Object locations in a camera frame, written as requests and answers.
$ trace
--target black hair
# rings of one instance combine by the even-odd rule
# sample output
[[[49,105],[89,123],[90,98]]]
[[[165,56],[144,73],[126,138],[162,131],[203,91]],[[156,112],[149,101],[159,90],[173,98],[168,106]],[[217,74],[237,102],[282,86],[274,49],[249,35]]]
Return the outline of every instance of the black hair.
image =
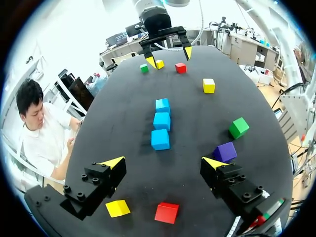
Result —
[[[43,100],[43,91],[36,81],[26,79],[16,94],[16,104],[19,113],[26,115],[27,110],[31,104],[38,105]]]

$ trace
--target blue cube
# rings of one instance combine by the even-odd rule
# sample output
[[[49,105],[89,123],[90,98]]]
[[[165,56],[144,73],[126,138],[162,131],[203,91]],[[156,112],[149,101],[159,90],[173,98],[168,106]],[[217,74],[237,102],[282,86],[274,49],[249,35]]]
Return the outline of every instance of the blue cube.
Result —
[[[157,113],[169,113],[170,114],[170,105],[167,98],[156,100],[156,112]]]
[[[152,147],[155,151],[170,149],[169,135],[166,129],[152,131]]]
[[[166,129],[170,131],[170,123],[171,119],[169,113],[155,113],[154,127],[156,130]]]

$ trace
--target person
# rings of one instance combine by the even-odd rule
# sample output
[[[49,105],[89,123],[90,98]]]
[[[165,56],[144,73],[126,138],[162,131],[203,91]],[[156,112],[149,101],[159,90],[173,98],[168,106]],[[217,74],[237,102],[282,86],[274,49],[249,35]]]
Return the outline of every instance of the person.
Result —
[[[24,122],[22,144],[26,158],[44,176],[64,180],[74,146],[73,138],[66,140],[65,129],[76,131],[80,121],[43,103],[43,91],[32,79],[22,83],[16,103]]]
[[[301,42],[295,47],[294,54],[300,67],[303,83],[311,82],[314,73],[315,62],[311,48],[305,42]]]

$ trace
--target red cube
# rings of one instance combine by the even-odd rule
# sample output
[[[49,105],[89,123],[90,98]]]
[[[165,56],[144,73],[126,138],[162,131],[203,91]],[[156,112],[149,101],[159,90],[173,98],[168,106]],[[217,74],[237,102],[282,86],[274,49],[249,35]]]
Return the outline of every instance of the red cube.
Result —
[[[184,63],[177,63],[176,64],[176,71],[177,73],[186,73],[187,72],[187,67]]]
[[[155,220],[174,224],[179,205],[162,202],[158,205]]]

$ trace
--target computer monitor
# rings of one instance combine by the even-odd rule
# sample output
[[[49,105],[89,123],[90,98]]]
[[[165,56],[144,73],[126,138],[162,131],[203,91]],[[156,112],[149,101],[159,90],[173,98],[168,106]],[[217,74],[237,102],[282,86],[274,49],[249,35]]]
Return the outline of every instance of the computer monitor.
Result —
[[[116,37],[115,41],[117,42],[117,46],[120,46],[120,45],[127,43],[126,34],[122,34],[122,35]]]
[[[111,46],[113,46],[114,44],[116,44],[116,43],[117,43],[116,37],[119,37],[119,36],[121,36],[122,34],[123,34],[123,33],[119,33],[119,34],[116,34],[116,35],[113,35],[113,36],[107,38],[106,41],[108,42],[109,47],[111,47]]]
[[[138,23],[136,23],[134,25],[126,27],[125,29],[126,29],[126,33],[127,33],[128,37],[132,37],[132,36],[135,36],[135,35],[138,35],[138,34],[142,33],[140,30],[135,30],[135,26],[136,25],[142,26],[144,24],[141,23],[141,22],[138,22]]]

